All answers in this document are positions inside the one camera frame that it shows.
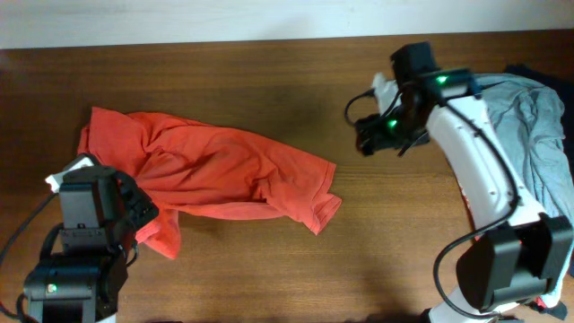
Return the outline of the red printed t-shirt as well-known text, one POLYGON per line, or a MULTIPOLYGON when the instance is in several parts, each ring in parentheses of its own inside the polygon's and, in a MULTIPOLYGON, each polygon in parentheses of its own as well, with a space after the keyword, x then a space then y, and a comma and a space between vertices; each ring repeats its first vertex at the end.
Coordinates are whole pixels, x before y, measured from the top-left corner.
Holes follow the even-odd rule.
POLYGON ((461 196, 462 201, 464 203, 466 217, 468 218, 468 221, 469 221, 471 227, 474 228, 474 217, 473 217, 473 213, 472 213, 472 210, 470 207, 469 200, 467 198, 467 195, 466 195, 463 187, 460 185, 460 182, 458 181, 458 179, 457 179, 457 184, 458 184, 460 196, 461 196))

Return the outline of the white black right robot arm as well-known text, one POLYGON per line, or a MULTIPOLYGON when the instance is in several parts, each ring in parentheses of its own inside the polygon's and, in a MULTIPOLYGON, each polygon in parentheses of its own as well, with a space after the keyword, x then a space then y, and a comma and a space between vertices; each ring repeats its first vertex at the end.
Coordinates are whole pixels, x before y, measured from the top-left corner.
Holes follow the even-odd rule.
POLYGON ((358 151, 370 156, 436 142, 470 210, 474 228, 457 239, 457 287, 426 309, 422 322, 508 322, 526 305, 547 311, 573 246, 573 224, 551 216, 527 190, 504 153, 482 90, 466 68, 444 70, 427 42, 402 46, 390 58, 396 92, 382 78, 368 95, 378 112, 355 120, 358 151))

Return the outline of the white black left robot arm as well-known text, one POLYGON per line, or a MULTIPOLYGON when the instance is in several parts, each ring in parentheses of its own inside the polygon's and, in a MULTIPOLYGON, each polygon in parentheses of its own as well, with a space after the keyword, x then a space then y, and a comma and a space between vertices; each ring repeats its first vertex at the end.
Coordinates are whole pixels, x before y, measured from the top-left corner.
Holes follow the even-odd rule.
POLYGON ((57 189, 63 221, 46 237, 24 282, 29 322, 112 322, 136 233, 159 210, 135 180, 109 166, 67 172, 57 189))

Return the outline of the grey t-shirt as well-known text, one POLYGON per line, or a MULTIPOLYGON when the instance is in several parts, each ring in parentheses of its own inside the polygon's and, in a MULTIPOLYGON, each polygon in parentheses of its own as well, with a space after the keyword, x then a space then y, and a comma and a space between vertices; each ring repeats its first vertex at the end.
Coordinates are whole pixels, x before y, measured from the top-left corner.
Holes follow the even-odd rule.
POLYGON ((488 115, 526 189, 551 217, 573 219, 573 180, 564 153, 565 107, 547 85, 513 74, 480 74, 488 115))

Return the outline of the orange red t-shirt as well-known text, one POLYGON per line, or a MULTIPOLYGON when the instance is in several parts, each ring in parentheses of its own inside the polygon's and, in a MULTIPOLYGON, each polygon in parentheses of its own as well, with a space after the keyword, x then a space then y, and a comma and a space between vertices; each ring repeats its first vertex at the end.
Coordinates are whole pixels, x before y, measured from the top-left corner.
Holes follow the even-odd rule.
POLYGON ((180 214, 221 220, 287 216, 319 234, 342 200, 335 164, 231 127, 157 112, 93 108, 79 153, 135 179, 159 209, 136 239, 166 258, 180 251, 180 214))

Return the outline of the dark navy garment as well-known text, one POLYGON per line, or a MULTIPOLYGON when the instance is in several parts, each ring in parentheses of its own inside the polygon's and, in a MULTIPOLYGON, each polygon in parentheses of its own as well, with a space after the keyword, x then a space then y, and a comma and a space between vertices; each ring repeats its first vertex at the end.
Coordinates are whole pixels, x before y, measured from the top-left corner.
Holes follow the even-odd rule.
POLYGON ((564 152, 569 163, 573 164, 573 82, 538 72, 522 64, 507 65, 504 72, 532 79, 557 92, 565 107, 564 114, 561 118, 561 124, 565 134, 565 139, 563 140, 564 152))

